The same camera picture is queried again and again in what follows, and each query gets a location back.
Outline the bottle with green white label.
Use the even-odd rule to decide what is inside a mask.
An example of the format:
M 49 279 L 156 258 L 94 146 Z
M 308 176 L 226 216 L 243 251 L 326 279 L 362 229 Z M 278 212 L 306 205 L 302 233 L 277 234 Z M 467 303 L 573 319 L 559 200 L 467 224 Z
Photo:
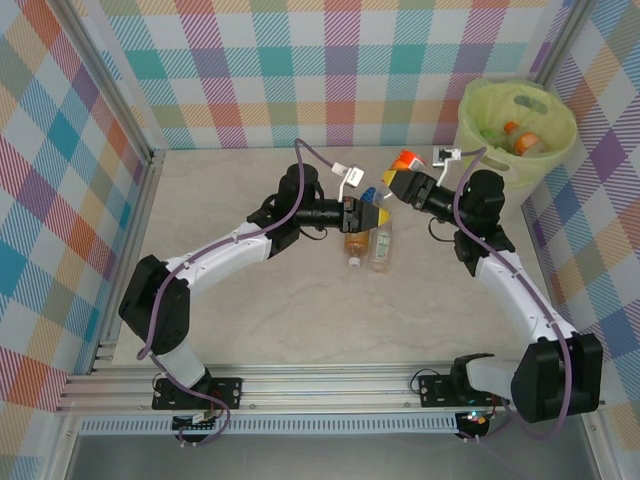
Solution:
M 369 266 L 376 273 L 384 273 L 390 266 L 393 246 L 393 223 L 389 220 L 370 235 Z

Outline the orange label bottle orange cap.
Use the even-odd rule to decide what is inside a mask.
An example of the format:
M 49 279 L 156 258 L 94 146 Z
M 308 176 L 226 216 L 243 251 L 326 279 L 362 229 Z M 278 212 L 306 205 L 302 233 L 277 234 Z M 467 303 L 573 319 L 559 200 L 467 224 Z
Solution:
M 536 134 L 526 132 L 515 139 L 513 149 L 518 156 L 524 157 L 543 153 L 545 146 Z

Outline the aluminium frame post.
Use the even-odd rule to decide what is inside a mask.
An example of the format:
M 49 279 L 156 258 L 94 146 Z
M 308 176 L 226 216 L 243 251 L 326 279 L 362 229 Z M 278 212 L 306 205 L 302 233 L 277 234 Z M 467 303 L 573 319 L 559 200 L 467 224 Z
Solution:
M 549 90 L 598 0 L 548 0 L 517 75 Z
M 136 152 L 144 156 L 148 165 L 162 166 L 166 151 L 152 147 L 145 138 L 71 0 L 47 0 L 47 3 Z

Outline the clear bottle with blue cap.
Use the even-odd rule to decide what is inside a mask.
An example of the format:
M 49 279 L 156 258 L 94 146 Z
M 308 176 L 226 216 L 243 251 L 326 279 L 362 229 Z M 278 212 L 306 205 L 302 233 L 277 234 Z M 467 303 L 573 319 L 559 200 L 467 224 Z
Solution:
M 360 199 L 365 203 L 387 210 L 393 210 L 397 203 L 395 195 L 384 184 L 366 188 L 361 194 Z

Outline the black mounting plate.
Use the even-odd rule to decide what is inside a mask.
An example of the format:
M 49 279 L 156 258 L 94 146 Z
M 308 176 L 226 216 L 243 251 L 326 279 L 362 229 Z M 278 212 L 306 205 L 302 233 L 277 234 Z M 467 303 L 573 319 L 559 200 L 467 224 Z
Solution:
M 240 406 L 242 379 L 204 378 L 192 390 L 223 401 L 230 410 L 236 410 Z M 205 410 L 210 407 L 210 401 L 185 393 L 167 378 L 155 382 L 151 403 L 153 410 Z
M 492 407 L 498 405 L 498 399 L 488 393 L 477 390 L 459 392 L 449 375 L 420 375 L 417 390 L 423 408 L 435 407 Z

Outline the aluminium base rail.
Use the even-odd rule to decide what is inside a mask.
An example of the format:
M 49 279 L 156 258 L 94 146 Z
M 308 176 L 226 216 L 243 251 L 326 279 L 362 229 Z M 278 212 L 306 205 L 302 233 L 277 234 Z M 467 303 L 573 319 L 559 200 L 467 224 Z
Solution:
M 241 414 L 404 413 L 420 409 L 409 388 L 417 364 L 211 365 L 216 377 L 243 380 Z M 61 415 L 150 414 L 152 365 L 99 362 L 67 379 Z

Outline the amber tea bottle white cap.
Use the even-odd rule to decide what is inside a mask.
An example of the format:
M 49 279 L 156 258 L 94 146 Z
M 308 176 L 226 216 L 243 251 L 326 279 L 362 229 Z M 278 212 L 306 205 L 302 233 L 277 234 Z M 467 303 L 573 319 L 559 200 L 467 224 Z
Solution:
M 349 267 L 359 268 L 364 264 L 369 252 L 369 238 L 368 231 L 345 234 L 344 251 Z

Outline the bottle with orange wrap label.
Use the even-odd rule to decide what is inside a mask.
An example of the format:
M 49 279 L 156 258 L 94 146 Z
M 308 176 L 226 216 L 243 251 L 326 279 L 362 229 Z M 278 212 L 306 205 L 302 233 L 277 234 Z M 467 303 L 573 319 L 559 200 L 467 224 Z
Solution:
M 424 172 L 426 162 L 414 152 L 403 149 L 392 162 L 390 169 L 394 171 Z

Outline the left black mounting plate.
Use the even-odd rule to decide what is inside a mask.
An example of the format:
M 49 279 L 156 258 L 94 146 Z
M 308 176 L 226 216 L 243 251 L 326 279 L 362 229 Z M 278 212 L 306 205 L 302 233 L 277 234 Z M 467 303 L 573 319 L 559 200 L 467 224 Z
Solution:
M 242 379 L 204 378 L 192 390 L 223 401 L 230 410 L 236 410 L 240 406 Z M 151 403 L 153 410 L 205 410 L 210 407 L 210 401 L 185 393 L 167 378 L 155 382 Z

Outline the left aluminium frame post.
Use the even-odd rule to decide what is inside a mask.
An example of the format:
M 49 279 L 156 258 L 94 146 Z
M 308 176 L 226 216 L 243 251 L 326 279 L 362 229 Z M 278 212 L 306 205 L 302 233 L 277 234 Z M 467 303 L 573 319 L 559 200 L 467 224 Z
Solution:
M 47 3 L 136 152 L 144 156 L 148 165 L 162 166 L 166 151 L 152 147 L 145 138 L 71 0 L 47 0 Z

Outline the aluminium side rail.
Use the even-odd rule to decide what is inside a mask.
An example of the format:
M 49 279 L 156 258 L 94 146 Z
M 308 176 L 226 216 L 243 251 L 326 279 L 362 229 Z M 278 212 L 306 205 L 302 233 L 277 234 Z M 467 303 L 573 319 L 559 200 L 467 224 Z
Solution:
M 123 250 L 114 269 L 113 283 L 109 290 L 105 310 L 97 324 L 95 338 L 91 342 L 88 358 L 83 365 L 82 372 L 85 375 L 92 372 L 93 365 L 98 358 L 98 350 L 103 345 L 113 345 L 117 342 L 121 328 L 118 307 L 141 252 L 167 153 L 167 150 L 155 150 L 146 160 L 139 194 L 126 229 Z

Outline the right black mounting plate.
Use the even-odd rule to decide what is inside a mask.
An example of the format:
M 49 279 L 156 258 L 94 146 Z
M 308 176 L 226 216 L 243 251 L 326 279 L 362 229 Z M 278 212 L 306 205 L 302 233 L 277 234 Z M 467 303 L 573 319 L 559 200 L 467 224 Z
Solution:
M 449 375 L 420 375 L 417 390 L 423 408 L 435 407 L 492 407 L 498 405 L 498 399 L 488 393 L 477 390 L 459 392 Z

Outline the right aluminium frame post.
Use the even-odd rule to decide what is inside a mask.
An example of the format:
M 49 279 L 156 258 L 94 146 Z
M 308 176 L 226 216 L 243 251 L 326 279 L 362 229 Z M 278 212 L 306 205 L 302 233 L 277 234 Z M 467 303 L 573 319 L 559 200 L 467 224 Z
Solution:
M 598 0 L 548 0 L 517 75 L 549 90 Z

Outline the bin with yellow-green liner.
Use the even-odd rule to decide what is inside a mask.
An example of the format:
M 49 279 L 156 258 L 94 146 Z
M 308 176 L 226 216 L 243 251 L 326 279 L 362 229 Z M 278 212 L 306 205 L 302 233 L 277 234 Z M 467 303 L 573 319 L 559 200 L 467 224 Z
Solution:
M 518 156 L 513 149 L 515 139 L 504 132 L 504 125 L 519 125 L 518 136 L 536 134 L 544 143 L 543 153 Z M 485 140 L 481 130 L 495 134 Z M 501 174 L 512 189 L 533 187 L 551 170 L 568 160 L 578 140 L 573 112 L 540 85 L 524 81 L 471 81 L 465 88 L 458 107 L 458 128 L 454 145 L 463 151 L 484 147 L 485 155 L 478 164 Z

